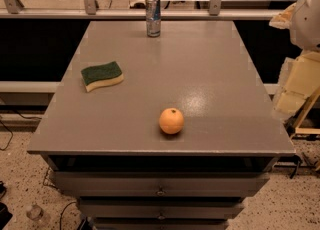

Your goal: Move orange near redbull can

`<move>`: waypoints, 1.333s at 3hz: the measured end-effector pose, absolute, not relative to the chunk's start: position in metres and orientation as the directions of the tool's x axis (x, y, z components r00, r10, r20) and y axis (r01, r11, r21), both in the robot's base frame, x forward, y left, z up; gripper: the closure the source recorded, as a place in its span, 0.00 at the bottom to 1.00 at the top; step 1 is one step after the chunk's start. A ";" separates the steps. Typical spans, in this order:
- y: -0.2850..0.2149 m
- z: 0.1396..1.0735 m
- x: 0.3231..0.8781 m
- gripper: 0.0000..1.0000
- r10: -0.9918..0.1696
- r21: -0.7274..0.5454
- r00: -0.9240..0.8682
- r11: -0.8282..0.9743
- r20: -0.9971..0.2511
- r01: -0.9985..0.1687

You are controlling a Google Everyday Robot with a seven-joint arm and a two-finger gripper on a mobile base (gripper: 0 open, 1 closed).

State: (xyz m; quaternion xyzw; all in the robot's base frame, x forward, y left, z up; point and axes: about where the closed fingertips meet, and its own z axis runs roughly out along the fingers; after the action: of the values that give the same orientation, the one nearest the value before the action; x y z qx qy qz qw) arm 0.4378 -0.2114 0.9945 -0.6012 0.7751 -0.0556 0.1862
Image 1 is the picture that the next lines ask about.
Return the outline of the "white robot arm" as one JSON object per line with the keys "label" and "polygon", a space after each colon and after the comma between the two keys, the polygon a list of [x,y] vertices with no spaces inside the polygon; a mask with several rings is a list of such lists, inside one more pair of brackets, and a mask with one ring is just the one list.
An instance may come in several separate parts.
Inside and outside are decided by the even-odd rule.
{"label": "white robot arm", "polygon": [[288,29],[291,43],[301,49],[295,59],[285,58],[273,98],[274,114],[286,121],[320,86],[320,0],[297,0],[269,25]]}

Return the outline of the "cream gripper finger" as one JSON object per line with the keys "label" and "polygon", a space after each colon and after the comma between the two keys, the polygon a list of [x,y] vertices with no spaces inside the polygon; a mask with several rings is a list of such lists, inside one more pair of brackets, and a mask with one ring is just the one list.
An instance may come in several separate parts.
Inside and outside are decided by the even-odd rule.
{"label": "cream gripper finger", "polygon": [[286,58],[273,98],[274,114],[281,120],[294,116],[320,86],[320,53],[303,51],[297,58]]}
{"label": "cream gripper finger", "polygon": [[296,4],[293,3],[290,6],[288,6],[285,10],[283,10],[281,13],[273,16],[272,19],[269,21],[269,25],[277,29],[289,29],[291,26],[292,16],[295,11],[295,7]]}

